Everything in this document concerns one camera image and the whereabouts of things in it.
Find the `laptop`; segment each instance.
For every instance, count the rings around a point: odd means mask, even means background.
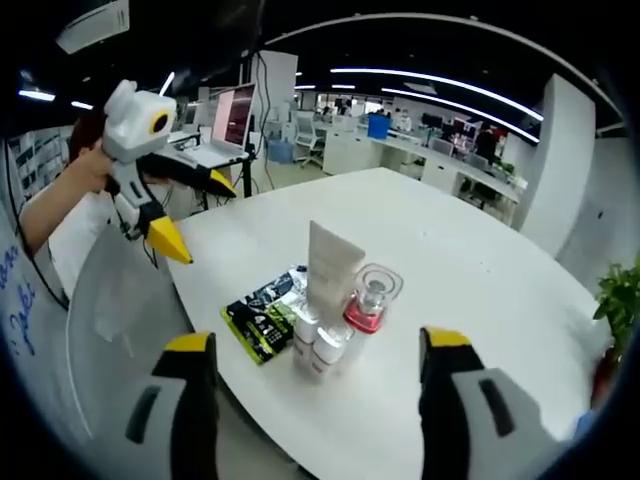
[[[217,104],[210,104],[215,108],[210,127],[211,137],[203,137],[201,145],[190,148],[185,153],[209,168],[236,158],[246,158],[244,147],[249,135],[254,91],[255,84],[246,84],[217,94],[211,100]]]

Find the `blue box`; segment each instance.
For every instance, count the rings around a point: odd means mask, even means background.
[[[283,140],[269,140],[269,161],[293,163],[293,144]]]
[[[369,130],[367,131],[367,136],[385,140],[389,134],[390,127],[391,119],[389,117],[372,113],[369,115]]]

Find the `white bottle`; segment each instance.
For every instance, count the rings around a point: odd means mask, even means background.
[[[353,330],[348,325],[319,327],[311,351],[311,373],[321,379],[329,375],[352,335]]]
[[[307,367],[311,359],[311,349],[318,334],[318,319],[298,317],[293,327],[293,359]]]

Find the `hand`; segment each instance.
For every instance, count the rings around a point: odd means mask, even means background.
[[[113,161],[102,150],[101,142],[95,148],[84,152],[69,165],[76,182],[87,191],[98,193],[107,185]]]

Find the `round table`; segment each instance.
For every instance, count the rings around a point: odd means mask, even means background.
[[[257,366],[220,309],[306,263],[309,221],[404,278],[386,324],[360,361],[317,384],[285,351]],[[418,479],[418,332],[469,337],[539,405],[544,428],[567,438],[588,409],[589,292],[532,242],[489,215],[385,169],[276,190],[179,224],[194,263],[170,262],[196,331],[217,335],[220,374],[265,432],[320,479]]]

